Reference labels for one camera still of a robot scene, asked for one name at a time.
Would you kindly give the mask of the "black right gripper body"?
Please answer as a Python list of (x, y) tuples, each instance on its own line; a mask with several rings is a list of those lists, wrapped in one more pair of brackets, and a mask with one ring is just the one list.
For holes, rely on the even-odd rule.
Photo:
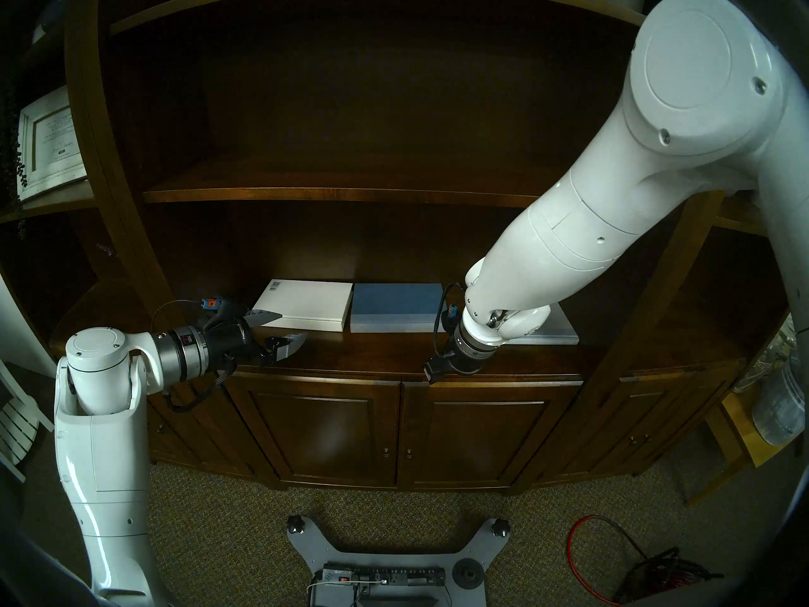
[(484, 367), (484, 360), (468, 357), (462, 351), (454, 349), (450, 349), (446, 353), (434, 354), (429, 361), (441, 364), (442, 378), (451, 373), (472, 376)]

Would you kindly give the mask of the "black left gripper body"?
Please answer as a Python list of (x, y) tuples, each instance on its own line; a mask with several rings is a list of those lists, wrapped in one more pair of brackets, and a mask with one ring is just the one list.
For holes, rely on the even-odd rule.
[(227, 359), (266, 365), (265, 349), (255, 340), (252, 328), (264, 325), (265, 318), (211, 318), (204, 325), (207, 361), (204, 374), (224, 369)]

